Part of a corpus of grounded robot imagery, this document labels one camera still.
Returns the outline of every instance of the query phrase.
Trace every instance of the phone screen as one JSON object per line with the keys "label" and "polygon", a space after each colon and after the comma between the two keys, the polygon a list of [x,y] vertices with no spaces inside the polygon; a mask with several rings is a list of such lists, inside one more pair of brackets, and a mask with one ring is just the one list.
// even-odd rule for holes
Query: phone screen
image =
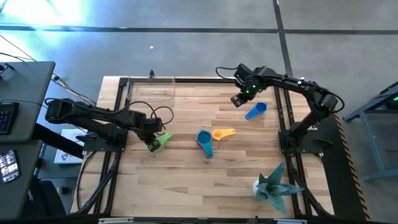
{"label": "phone screen", "polygon": [[14,150],[0,154],[1,179],[3,183],[8,183],[20,176],[17,157]]}

